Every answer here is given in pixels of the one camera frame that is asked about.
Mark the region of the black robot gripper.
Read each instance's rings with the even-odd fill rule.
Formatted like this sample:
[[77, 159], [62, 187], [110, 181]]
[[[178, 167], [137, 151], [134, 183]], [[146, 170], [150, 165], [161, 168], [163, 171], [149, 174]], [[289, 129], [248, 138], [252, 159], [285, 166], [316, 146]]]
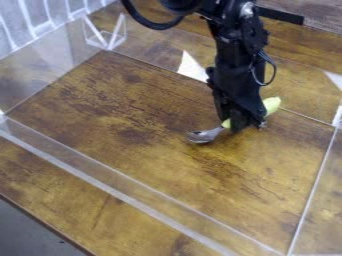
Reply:
[[266, 106], [261, 99], [266, 61], [249, 54], [244, 45], [216, 41], [216, 65], [206, 69], [213, 89], [221, 126], [240, 133], [249, 126], [261, 128], [266, 122]]

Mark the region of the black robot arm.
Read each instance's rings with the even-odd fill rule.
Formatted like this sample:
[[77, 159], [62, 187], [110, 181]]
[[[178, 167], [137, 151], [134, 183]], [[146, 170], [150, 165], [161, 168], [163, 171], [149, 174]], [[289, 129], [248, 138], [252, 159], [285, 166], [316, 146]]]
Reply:
[[261, 87], [266, 85], [264, 48], [269, 31], [260, 18], [257, 0], [161, 0], [177, 15], [198, 13], [208, 21], [217, 55], [206, 68], [220, 119], [230, 120], [234, 133], [266, 122]]

